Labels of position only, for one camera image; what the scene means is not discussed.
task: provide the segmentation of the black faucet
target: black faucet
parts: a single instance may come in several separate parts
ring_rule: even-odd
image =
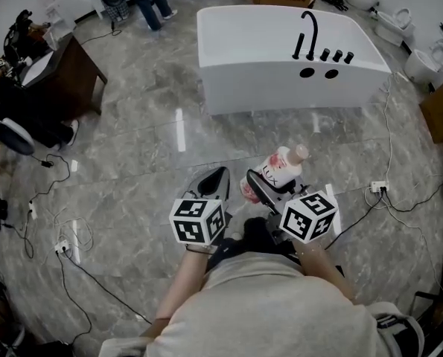
[[[304,13],[302,14],[302,18],[305,18],[306,15],[309,15],[310,18],[312,19],[312,23],[313,23],[313,36],[312,36],[312,43],[310,44],[310,50],[309,50],[309,54],[306,56],[306,58],[309,61],[313,61],[313,51],[316,47],[316,42],[317,42],[317,33],[319,32],[319,29],[317,27],[317,20],[316,17],[309,12],[308,10],[305,10]]]

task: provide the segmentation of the pink bottle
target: pink bottle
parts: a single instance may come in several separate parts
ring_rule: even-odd
[[[298,144],[295,149],[279,147],[278,150],[259,164],[254,170],[263,176],[263,179],[273,187],[281,188],[289,181],[302,173],[302,162],[309,157],[307,148]],[[244,198],[253,204],[259,202],[258,197],[246,180],[246,176],[240,183],[241,193]]]

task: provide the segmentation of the power plug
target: power plug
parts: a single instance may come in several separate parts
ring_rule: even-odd
[[[65,252],[69,251],[69,249],[69,242],[67,242],[66,240],[63,240],[62,242],[59,242],[54,246],[54,250],[58,254],[64,254]]]
[[[372,193],[380,193],[381,188],[385,188],[388,192],[390,190],[390,184],[387,181],[372,181],[370,184],[370,190]]]
[[[28,205],[29,205],[29,213],[31,213],[31,217],[33,217],[33,221],[35,221],[37,219],[36,205],[32,201],[29,201]]]

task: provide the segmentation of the bottle cap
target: bottle cap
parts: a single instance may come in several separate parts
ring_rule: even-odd
[[[295,149],[291,149],[287,154],[287,160],[292,165],[299,165],[309,157],[309,150],[304,144],[297,144]]]

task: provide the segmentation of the dark wooden table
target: dark wooden table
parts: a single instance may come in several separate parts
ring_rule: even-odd
[[[95,82],[107,78],[71,34],[64,37],[45,70],[26,88],[44,102],[52,117],[70,120],[88,111],[101,114],[101,102],[92,101]]]

